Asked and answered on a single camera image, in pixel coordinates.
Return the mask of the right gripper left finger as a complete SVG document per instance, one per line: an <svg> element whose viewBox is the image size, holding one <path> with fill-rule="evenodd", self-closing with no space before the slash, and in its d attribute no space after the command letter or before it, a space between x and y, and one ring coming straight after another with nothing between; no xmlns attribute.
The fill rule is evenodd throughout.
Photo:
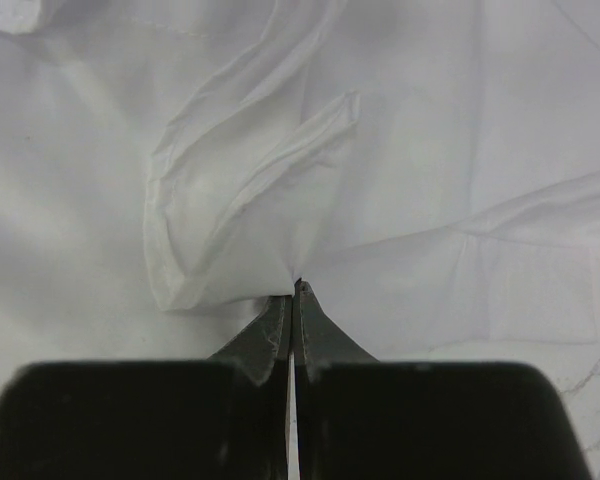
<svg viewBox="0 0 600 480"><path fill-rule="evenodd" d="M0 394L0 479L284 479L292 300L204 360L34 363Z"/></svg>

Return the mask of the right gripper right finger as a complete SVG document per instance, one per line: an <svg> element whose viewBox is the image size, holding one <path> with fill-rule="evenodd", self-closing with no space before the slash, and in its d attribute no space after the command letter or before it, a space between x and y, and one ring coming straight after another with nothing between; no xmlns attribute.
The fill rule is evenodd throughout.
<svg viewBox="0 0 600 480"><path fill-rule="evenodd" d="M304 479L587 479L563 403L533 366L381 362L296 284L292 345Z"/></svg>

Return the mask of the white long sleeve shirt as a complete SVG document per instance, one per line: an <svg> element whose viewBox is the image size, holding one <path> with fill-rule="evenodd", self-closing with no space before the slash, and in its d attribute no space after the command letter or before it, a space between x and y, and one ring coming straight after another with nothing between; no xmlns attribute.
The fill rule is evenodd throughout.
<svg viewBox="0 0 600 480"><path fill-rule="evenodd" d="M600 1L0 1L0 358L300 277L387 355L600 342Z"/></svg>

